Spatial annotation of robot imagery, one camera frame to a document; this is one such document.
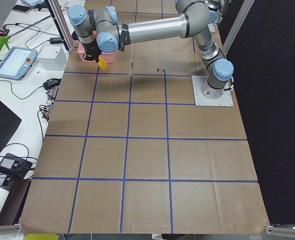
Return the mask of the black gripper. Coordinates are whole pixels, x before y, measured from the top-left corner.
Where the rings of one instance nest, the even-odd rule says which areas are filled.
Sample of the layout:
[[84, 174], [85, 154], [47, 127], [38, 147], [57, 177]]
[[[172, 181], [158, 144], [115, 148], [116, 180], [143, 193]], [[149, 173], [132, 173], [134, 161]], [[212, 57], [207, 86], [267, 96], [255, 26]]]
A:
[[102, 51], [96, 42], [84, 43], [83, 48], [84, 48], [83, 58], [86, 61], [95, 61], [95, 62], [100, 61], [99, 57], [102, 54]]

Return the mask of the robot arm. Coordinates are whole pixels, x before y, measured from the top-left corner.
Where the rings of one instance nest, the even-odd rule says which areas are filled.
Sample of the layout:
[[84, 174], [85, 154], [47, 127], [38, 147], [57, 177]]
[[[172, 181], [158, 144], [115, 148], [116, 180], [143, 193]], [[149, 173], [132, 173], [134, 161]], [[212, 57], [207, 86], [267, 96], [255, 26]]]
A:
[[219, 99], [233, 77], [234, 66], [224, 57], [208, 27], [214, 21], [215, 11], [210, 9], [208, 0], [176, 0], [174, 4], [178, 16], [135, 23], [119, 24], [113, 6], [86, 10], [81, 5], [73, 5], [67, 15], [74, 29], [73, 36], [83, 46], [83, 58], [99, 66], [103, 65], [102, 53], [123, 52], [130, 44], [174, 37], [194, 38], [209, 74], [201, 92], [209, 99]]

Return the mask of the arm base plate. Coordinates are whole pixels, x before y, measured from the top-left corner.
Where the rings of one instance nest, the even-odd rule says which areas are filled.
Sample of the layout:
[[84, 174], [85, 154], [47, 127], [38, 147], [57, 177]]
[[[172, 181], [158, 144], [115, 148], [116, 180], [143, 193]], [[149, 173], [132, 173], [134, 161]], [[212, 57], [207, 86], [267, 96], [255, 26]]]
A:
[[194, 103], [197, 107], [233, 107], [230, 90], [214, 89], [208, 84], [208, 76], [193, 75], [192, 87]]
[[209, 30], [210, 30], [211, 33], [215, 33], [216, 32], [214, 23], [209, 23], [208, 24], [208, 28], [209, 28]]

